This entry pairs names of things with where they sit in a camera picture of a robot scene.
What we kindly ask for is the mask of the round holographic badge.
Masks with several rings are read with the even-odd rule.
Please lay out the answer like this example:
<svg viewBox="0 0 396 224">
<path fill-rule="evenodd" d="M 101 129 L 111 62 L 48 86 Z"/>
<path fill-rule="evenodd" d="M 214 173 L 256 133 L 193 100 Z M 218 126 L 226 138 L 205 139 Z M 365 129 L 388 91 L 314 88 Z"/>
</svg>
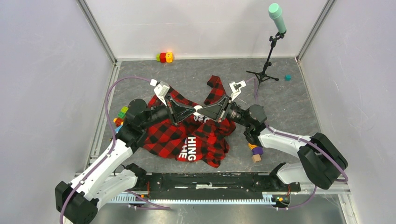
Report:
<svg viewBox="0 0 396 224">
<path fill-rule="evenodd" d="M 195 116 L 200 116 L 201 115 L 201 113 L 199 112 L 199 110 L 200 109 L 202 109 L 203 107 L 202 106 L 200 106 L 200 105 L 196 105 L 196 106 L 194 106 L 194 110 L 195 110 L 195 112 L 193 113 Z"/>
</svg>

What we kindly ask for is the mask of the red black plaid shirt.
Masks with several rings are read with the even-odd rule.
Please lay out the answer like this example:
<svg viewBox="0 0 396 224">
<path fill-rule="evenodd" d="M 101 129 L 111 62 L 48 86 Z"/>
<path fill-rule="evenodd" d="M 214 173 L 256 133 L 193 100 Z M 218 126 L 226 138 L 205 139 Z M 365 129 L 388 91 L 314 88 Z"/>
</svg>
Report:
<svg viewBox="0 0 396 224">
<path fill-rule="evenodd" d="M 218 123 L 203 115 L 191 115 L 176 126 L 167 119 L 147 129 L 143 148 L 159 157 L 183 162 L 202 160 L 218 168 L 230 149 L 226 137 L 235 129 L 232 121 Z"/>
</svg>

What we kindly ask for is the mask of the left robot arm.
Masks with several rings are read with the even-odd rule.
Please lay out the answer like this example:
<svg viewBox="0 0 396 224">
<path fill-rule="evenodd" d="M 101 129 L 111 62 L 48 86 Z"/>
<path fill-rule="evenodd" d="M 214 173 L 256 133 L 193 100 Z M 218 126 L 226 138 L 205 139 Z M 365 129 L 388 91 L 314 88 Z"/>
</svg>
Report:
<svg viewBox="0 0 396 224">
<path fill-rule="evenodd" d="M 129 168 L 110 178 L 109 175 L 142 147 L 147 138 L 147 128 L 170 119 L 177 124 L 197 113 L 202 106 L 187 105 L 170 96 L 163 105 L 150 109 L 143 99 L 129 103 L 126 121 L 107 149 L 84 172 L 70 183 L 60 182 L 55 188 L 56 206 L 61 224 L 89 224 L 98 211 L 122 192 L 134 188 L 143 189 L 147 184 L 145 175 Z"/>
</svg>

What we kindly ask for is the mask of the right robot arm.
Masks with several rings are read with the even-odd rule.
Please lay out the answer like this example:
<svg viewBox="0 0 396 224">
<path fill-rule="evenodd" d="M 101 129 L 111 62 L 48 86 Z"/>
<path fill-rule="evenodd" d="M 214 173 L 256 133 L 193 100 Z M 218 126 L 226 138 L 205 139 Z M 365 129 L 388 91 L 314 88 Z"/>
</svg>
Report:
<svg viewBox="0 0 396 224">
<path fill-rule="evenodd" d="M 244 126 L 244 135 L 250 144 L 298 158 L 299 162 L 284 162 L 271 171 L 269 183 L 275 190 L 295 182 L 310 182 L 321 189 L 329 189 L 334 182 L 349 180 L 345 173 L 347 160 L 323 133 L 308 136 L 277 130 L 266 123 L 267 116 L 261 105 L 243 109 L 227 96 L 210 105 L 196 106 L 195 110 L 214 121 L 227 119 Z"/>
</svg>

